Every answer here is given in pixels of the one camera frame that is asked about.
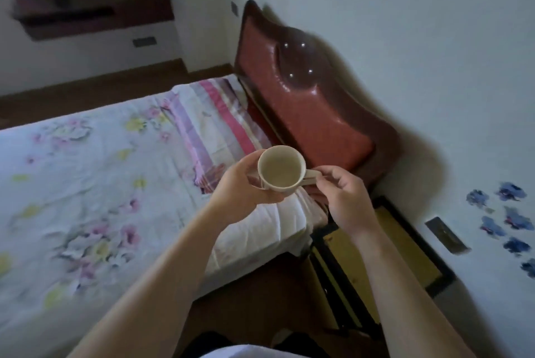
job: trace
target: wooden floor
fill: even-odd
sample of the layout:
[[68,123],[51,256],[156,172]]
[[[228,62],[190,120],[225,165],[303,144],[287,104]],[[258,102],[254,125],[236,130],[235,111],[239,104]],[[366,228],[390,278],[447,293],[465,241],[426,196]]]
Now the wooden floor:
[[[183,62],[176,60],[4,96],[0,97],[0,129],[153,95],[176,84],[231,72],[227,64],[188,73]],[[356,344],[351,345],[350,340],[333,340],[324,334],[301,266],[296,257],[281,255],[194,302],[176,356],[204,331],[217,331],[238,344],[270,346],[272,337],[282,328],[315,334],[316,341],[331,356],[379,356],[362,355],[369,340],[357,337]]]

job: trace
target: striped pillow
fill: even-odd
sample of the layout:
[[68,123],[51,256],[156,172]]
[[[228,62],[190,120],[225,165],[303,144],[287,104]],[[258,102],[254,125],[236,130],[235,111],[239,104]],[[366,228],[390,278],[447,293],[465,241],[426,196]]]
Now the striped pillow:
[[195,184],[216,188],[223,173],[245,155],[271,143],[240,103],[235,75],[173,87],[163,107],[170,111],[194,163]]

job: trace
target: mug rim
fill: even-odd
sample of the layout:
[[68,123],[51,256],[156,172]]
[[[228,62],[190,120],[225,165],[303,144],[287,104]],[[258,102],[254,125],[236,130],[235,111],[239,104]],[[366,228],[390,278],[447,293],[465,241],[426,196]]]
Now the mug rim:
[[[264,157],[264,154],[266,152],[268,152],[269,150],[271,149],[274,149],[274,148],[278,148],[278,147],[284,147],[284,148],[290,148],[292,150],[292,152],[296,153],[298,155],[298,158],[299,160],[301,161],[300,162],[300,165],[301,165],[301,172],[299,174],[299,179],[296,181],[296,183],[294,183],[293,185],[290,185],[290,186],[277,186],[277,185],[273,185],[271,184],[267,179],[264,178],[264,176],[262,175],[262,172],[260,171],[260,162],[262,161],[262,157]],[[271,187],[274,187],[274,188],[277,188],[277,189],[281,189],[281,190],[289,190],[289,189],[293,189],[294,187],[296,187],[297,185],[299,185],[299,183],[304,179],[304,175],[307,173],[307,163],[305,162],[304,160],[304,156],[301,154],[301,152],[299,152],[297,149],[293,148],[292,146],[289,146],[289,145],[274,145],[274,146],[271,146],[269,147],[268,149],[266,149],[261,155],[260,155],[260,158],[258,159],[258,164],[257,164],[257,170],[258,170],[258,176],[260,176],[260,179],[262,181],[264,181],[265,183],[267,183],[269,186]]]

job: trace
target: hand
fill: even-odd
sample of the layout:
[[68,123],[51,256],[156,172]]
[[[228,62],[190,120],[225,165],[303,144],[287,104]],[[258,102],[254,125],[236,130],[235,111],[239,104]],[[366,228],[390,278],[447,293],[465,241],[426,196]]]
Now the hand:
[[324,176],[317,179],[316,190],[311,188],[307,192],[314,199],[329,205],[331,215],[340,228],[356,241],[363,233],[379,229],[362,179],[338,166],[318,166],[314,169]]
[[243,220],[259,204],[282,202],[283,193],[264,190],[249,183],[247,172],[256,168],[258,159],[265,150],[258,150],[231,166],[219,181],[210,202],[206,206],[221,219],[223,228]]

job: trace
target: mug handle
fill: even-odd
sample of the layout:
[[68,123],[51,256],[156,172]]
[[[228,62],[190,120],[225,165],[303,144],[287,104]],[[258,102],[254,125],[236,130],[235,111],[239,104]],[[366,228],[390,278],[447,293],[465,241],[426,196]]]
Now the mug handle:
[[313,171],[312,169],[307,169],[307,171],[304,173],[304,178],[301,182],[299,182],[299,186],[303,185],[315,185],[316,184],[316,178],[318,176],[321,176],[322,173],[319,171]]

